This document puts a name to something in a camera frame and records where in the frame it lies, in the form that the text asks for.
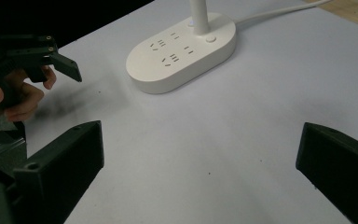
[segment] wooden floor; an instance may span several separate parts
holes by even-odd
[[[358,0],[333,0],[321,5],[320,8],[358,24]]]

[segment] button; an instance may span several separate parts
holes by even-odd
[[[208,42],[208,43],[213,43],[215,40],[216,40],[216,36],[214,36],[214,35],[208,35],[206,37],[206,42]]]

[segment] person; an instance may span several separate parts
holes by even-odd
[[[43,86],[47,90],[51,90],[57,77],[50,66],[42,66],[47,81]],[[38,103],[43,99],[45,93],[32,84],[25,82],[28,76],[23,69],[15,69],[6,76],[7,84],[20,96],[21,102],[12,107],[2,109],[0,108],[0,116],[4,115],[9,122],[25,121],[29,119],[36,111]],[[0,89],[0,103],[5,95]]]

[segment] white power strip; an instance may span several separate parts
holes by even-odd
[[[234,51],[234,21],[207,13],[205,0],[190,3],[192,17],[146,39],[128,56],[127,71],[141,91],[172,91],[222,63]]]

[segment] white cable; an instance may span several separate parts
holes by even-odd
[[[307,8],[310,8],[310,7],[317,7],[319,5],[322,5],[322,4],[331,2],[331,1],[333,1],[333,0],[321,0],[321,1],[313,2],[313,3],[304,4],[304,5],[301,5],[301,6],[286,7],[286,8],[276,9],[276,10],[272,10],[272,11],[269,11],[269,12],[255,14],[253,16],[249,16],[249,17],[246,17],[246,18],[241,19],[241,20],[237,20],[237,21],[235,21],[235,23],[236,23],[236,25],[240,25],[241,23],[244,23],[244,22],[247,22],[247,21],[250,21],[250,20],[261,19],[263,17],[278,16],[278,15],[282,15],[284,13],[299,11],[299,10],[307,9]]]

